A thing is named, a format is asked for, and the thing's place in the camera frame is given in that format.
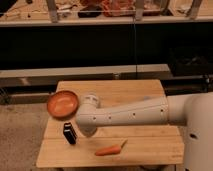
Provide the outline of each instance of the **gray floor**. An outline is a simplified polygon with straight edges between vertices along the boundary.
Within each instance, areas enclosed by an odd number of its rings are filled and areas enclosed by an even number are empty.
[[[0,171],[53,170],[38,169],[35,165],[47,119],[45,103],[0,105]],[[143,171],[140,167],[65,170]],[[163,170],[174,171],[174,166],[168,166]]]

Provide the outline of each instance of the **wooden cutting board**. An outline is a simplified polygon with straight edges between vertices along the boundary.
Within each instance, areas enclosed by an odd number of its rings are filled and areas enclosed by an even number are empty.
[[[93,92],[101,99],[101,107],[164,96],[158,80],[62,81],[57,91],[71,90],[80,98]],[[70,145],[63,135],[63,124],[71,121],[78,135],[77,144]],[[118,155],[95,156],[102,147],[128,140]],[[102,127],[91,138],[78,130],[75,118],[58,121],[49,118],[37,167],[96,167],[180,164],[184,144],[175,126]]]

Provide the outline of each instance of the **black panel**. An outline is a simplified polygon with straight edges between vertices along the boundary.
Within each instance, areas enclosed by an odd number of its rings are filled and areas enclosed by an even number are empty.
[[[17,0],[0,0],[0,17],[7,12]]]
[[[212,47],[212,30],[213,23],[0,28],[0,69],[165,63],[171,48]]]

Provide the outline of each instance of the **cable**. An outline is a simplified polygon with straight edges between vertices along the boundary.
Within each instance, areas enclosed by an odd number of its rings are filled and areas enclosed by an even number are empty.
[[[135,24],[135,18],[133,17],[134,28],[134,60],[135,60],[135,78],[138,79],[138,57],[137,57],[137,28]]]

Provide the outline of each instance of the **orange item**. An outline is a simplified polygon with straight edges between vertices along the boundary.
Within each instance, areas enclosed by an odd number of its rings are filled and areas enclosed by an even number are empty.
[[[59,91],[47,101],[47,111],[56,118],[73,114],[78,107],[78,97],[71,91]]]
[[[106,17],[134,14],[134,0],[103,0],[102,7]]]
[[[105,155],[111,155],[111,154],[119,154],[123,148],[123,146],[126,144],[127,140],[125,140],[122,145],[113,145],[110,147],[105,147],[97,150],[95,152],[96,156],[105,156]]]

